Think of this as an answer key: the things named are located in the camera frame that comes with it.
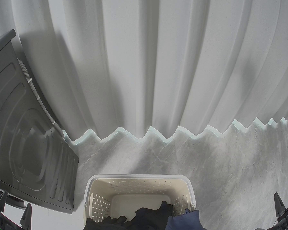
curtain fold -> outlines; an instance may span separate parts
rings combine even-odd
[[[288,119],[288,0],[0,0],[10,29],[72,140]]]

perforated basket wall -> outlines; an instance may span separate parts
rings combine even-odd
[[[167,197],[167,202],[174,206],[174,216],[184,213],[186,208],[195,210],[196,202],[190,181],[183,176],[179,178],[154,178],[151,176],[141,178],[120,176],[112,178],[97,178],[87,186],[84,220],[92,218],[96,222],[107,216],[112,216],[114,197],[126,195],[126,199],[132,195],[156,195]]]

navy blue clothing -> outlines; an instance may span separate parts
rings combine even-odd
[[[186,213],[169,217],[165,230],[205,230],[200,223],[199,210],[189,211],[186,209]]]

white laundry basket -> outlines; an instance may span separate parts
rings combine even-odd
[[[174,206],[174,216],[196,209],[191,182],[183,175],[95,175],[84,194],[84,224],[107,216],[131,220],[136,210],[158,209],[164,200]]]

gray marble tile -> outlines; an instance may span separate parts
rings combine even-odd
[[[102,141],[94,132],[77,144],[67,137],[79,156],[74,212],[34,205],[34,229],[83,229],[84,191],[95,174],[183,174],[208,230],[271,227],[276,191],[288,206],[288,121],[235,124],[218,136],[211,130],[191,137],[178,129],[169,140],[152,127],[140,140],[123,130]]]

